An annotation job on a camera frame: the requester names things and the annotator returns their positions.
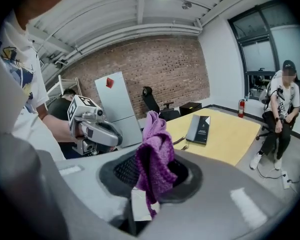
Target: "baseboard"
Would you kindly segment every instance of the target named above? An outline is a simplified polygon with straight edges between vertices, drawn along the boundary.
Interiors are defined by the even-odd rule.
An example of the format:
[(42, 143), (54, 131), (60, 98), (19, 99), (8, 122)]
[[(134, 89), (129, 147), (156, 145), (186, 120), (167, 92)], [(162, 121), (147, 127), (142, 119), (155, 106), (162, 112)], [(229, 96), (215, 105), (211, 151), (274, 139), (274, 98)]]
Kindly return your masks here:
[[(233, 112), (233, 113), (238, 113), (238, 110), (235, 110), (235, 109), (232, 109), (232, 108), (228, 108), (228, 107), (225, 107), (225, 106), (220, 106), (220, 105), (209, 105), (209, 106), (205, 106), (205, 108), (211, 108), (211, 107), (215, 107), (215, 108), (218, 108), (218, 109), (222, 109), (222, 110), (226, 110), (226, 111), (230, 111), (230, 112)], [(257, 120), (261, 123), (264, 123), (264, 120), (259, 117), (259, 116), (256, 116), (256, 115), (253, 115), (253, 114), (249, 114), (249, 113), (244, 113), (244, 116), (245, 117), (248, 117), (248, 118), (251, 118), (251, 119), (254, 119), (254, 120)], [(292, 131), (291, 132), (291, 135), (298, 138), (300, 140), (300, 133), (297, 133), (295, 131)]]

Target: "brick wall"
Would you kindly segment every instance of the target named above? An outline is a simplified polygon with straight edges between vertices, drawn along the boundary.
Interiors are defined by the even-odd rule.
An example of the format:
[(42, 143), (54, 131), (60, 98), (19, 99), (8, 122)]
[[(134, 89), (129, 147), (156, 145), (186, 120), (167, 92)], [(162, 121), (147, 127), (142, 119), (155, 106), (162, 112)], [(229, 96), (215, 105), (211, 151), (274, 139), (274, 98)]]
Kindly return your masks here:
[(71, 65), (63, 78), (79, 78), (82, 95), (101, 105), (95, 80), (122, 71), (138, 119), (148, 111), (143, 86), (163, 109), (166, 102), (179, 107), (210, 96), (204, 55), (197, 38), (153, 36), (108, 46)]

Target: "person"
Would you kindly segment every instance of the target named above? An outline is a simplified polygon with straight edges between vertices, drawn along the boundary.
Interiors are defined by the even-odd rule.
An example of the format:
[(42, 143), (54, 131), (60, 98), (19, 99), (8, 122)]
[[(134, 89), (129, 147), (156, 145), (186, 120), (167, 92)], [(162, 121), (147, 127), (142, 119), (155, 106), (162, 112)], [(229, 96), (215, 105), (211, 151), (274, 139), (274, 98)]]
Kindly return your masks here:
[[(65, 89), (62, 97), (56, 99), (48, 108), (48, 114), (60, 120), (68, 120), (68, 108), (76, 95), (73, 89)], [(73, 150), (76, 146), (74, 142), (60, 142), (59, 146), (65, 159), (81, 158), (82, 156)]]
[(269, 92), (270, 103), (264, 112), (265, 122), (268, 124), (271, 132), (266, 137), (259, 152), (254, 155), (251, 161), (250, 168), (252, 170), (257, 168), (261, 157), (268, 155), (272, 150), (277, 137), (279, 137), (279, 146), (274, 158), (274, 168), (280, 170), (282, 167), (282, 156), (291, 138), (291, 124), (300, 109), (299, 87), (294, 82), (296, 74), (295, 64), (291, 60), (286, 60), (283, 63), (282, 75), (277, 75), (271, 80)]
[[(28, 141), (36, 150), (47, 151), (55, 161), (64, 160), (57, 143), (74, 142), (68, 120), (49, 115), (49, 100), (37, 52), (29, 40), (27, 24), (49, 11), (61, 0), (23, 0), (4, 20), (0, 30), (0, 57), (5, 68), (22, 88), (27, 101), (12, 130), (12, 135)], [(76, 129), (76, 134), (83, 133)]]

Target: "purple cloth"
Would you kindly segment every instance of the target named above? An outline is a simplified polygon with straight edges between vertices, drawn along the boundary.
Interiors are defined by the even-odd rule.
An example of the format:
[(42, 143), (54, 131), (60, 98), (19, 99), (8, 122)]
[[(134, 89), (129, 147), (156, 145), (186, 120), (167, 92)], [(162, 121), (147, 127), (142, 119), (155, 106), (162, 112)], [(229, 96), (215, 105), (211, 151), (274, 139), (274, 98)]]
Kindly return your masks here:
[(153, 218), (157, 213), (151, 205), (160, 194), (173, 188), (177, 176), (168, 164), (175, 159), (174, 145), (166, 131), (166, 121), (158, 113), (148, 112), (142, 134), (142, 144), (136, 151), (136, 162), (140, 171), (136, 187), (145, 191), (146, 205)]

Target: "seated person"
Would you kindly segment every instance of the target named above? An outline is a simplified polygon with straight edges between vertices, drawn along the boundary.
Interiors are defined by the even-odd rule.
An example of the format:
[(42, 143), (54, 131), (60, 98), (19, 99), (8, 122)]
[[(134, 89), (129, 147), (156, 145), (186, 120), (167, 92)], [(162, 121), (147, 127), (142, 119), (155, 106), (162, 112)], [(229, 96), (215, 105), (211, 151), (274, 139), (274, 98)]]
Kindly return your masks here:
[[(73, 89), (65, 89), (61, 98), (56, 99), (48, 108), (48, 114), (60, 120), (68, 121), (68, 108), (76, 92)], [(74, 142), (59, 142), (65, 159), (81, 158), (82, 156), (72, 149), (77, 146)]]
[[(282, 76), (276, 76), (271, 80), (270, 85), (270, 103), (264, 112), (265, 122), (268, 124), (271, 132), (266, 137), (262, 147), (250, 163), (250, 168), (255, 170), (261, 157), (272, 150), (277, 138), (279, 138), (278, 152), (274, 157), (274, 168), (280, 170), (282, 166), (282, 156), (290, 142), (291, 124), (299, 113), (300, 109), (300, 92), (298, 85), (294, 82), (296, 78), (296, 66), (291, 60), (283, 63)], [(281, 89), (283, 93), (278, 96), (276, 90)]]

